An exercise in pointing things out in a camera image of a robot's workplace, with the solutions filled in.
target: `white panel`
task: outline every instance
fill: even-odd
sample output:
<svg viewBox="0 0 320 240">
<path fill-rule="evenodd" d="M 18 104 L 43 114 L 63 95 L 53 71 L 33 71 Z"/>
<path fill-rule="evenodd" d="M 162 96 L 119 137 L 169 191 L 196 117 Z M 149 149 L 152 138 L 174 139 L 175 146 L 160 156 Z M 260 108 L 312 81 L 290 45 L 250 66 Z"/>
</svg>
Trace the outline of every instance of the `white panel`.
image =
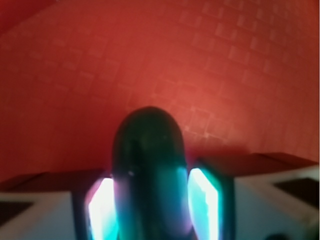
<svg viewBox="0 0 320 240">
<path fill-rule="evenodd" d="M 312 236 L 319 229 L 319 210 L 273 185 L 306 177 L 318 181 L 319 167 L 236 178 L 236 238 L 265 239 L 278 233 L 290 240 Z"/>
<path fill-rule="evenodd" d="M 0 239 L 76 239 L 69 192 L 0 193 L 0 201 L 33 203 L 0 227 Z"/>
</svg>

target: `dark green rounded object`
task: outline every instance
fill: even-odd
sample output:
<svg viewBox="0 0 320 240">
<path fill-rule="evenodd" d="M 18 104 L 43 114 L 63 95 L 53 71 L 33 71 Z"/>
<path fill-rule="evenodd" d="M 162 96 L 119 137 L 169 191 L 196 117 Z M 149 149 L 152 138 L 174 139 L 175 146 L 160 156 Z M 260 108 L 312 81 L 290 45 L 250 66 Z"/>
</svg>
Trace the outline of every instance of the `dark green rounded object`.
<svg viewBox="0 0 320 240">
<path fill-rule="evenodd" d="M 184 143 L 175 120 L 156 107 L 138 109 L 113 143 L 112 177 L 120 240 L 187 240 Z"/>
</svg>

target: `red tiled ceiling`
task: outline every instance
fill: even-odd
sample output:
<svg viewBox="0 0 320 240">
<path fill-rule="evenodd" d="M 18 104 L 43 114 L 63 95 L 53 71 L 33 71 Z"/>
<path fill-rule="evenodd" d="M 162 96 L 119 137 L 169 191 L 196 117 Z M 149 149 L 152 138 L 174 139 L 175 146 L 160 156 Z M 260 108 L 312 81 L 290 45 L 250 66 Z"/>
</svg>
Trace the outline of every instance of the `red tiled ceiling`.
<svg viewBox="0 0 320 240">
<path fill-rule="evenodd" d="M 1 1 L 0 180 L 110 170 L 117 127 L 149 105 L 176 119 L 189 163 L 319 161 L 319 6 L 296 3 L 33 0 L 20 17 Z"/>
</svg>

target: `illuminated panel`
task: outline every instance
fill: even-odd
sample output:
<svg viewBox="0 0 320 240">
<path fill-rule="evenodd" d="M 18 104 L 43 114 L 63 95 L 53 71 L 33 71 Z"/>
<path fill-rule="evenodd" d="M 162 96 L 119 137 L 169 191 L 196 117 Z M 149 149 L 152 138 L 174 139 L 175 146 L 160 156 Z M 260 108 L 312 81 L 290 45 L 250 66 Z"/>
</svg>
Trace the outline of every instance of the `illuminated panel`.
<svg viewBox="0 0 320 240">
<path fill-rule="evenodd" d="M 105 178 L 88 205 L 93 240 L 116 240 L 118 223 L 114 198 L 114 181 Z"/>
<path fill-rule="evenodd" d="M 219 192 L 204 174 L 194 168 L 188 179 L 190 216 L 198 239 L 219 239 Z"/>
</svg>

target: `cyan light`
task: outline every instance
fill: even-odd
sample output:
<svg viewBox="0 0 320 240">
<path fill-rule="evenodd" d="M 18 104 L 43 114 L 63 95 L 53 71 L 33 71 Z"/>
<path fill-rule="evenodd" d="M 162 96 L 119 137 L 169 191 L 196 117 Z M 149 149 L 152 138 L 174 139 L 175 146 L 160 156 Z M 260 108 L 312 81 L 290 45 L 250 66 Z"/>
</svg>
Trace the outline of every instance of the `cyan light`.
<svg viewBox="0 0 320 240">
<path fill-rule="evenodd" d="M 114 198 L 114 181 L 105 178 L 88 206 L 93 240 L 116 240 L 118 223 Z"/>
<path fill-rule="evenodd" d="M 191 221 L 198 239 L 219 239 L 219 192 L 208 180 L 206 170 L 194 168 L 188 179 Z"/>
</svg>

